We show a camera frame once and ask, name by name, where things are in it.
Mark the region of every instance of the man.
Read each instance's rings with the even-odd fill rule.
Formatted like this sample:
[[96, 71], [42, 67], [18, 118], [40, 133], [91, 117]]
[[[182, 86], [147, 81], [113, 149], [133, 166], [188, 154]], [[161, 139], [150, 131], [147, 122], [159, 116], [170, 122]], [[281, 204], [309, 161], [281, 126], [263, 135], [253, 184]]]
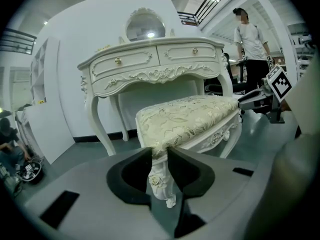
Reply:
[[257, 85], [261, 87], [261, 79], [269, 73], [266, 53], [270, 56], [270, 50], [261, 30], [249, 22], [247, 12], [242, 8], [236, 8], [233, 13], [241, 22], [234, 30], [234, 42], [237, 45], [239, 60], [242, 60], [242, 47], [247, 57], [245, 64], [247, 89], [245, 93], [248, 93], [256, 89]]
[[4, 117], [0, 120], [0, 163], [7, 169], [11, 176], [16, 174], [16, 164], [23, 166], [30, 160], [25, 145], [19, 140], [14, 129], [10, 127], [10, 121]]

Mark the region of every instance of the drawer knob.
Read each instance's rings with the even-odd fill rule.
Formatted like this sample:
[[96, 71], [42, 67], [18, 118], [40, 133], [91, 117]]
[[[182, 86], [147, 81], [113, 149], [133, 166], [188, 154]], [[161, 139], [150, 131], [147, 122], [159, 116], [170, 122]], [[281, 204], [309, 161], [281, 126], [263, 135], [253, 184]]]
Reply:
[[121, 59], [120, 59], [119, 57], [118, 57], [118, 58], [115, 58], [115, 60], [114, 60], [114, 61], [115, 61], [115, 63], [117, 63], [117, 64], [121, 64], [121, 62], [122, 62], [122, 61], [121, 61]]

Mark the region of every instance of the stool cushion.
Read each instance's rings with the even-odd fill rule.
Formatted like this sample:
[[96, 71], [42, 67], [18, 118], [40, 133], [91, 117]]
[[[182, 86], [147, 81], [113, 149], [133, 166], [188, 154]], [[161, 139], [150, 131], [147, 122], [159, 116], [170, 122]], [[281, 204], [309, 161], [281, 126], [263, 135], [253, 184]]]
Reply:
[[136, 114], [139, 138], [152, 148], [152, 158], [167, 154], [208, 130], [233, 111], [238, 101], [232, 97], [197, 95], [148, 106]]

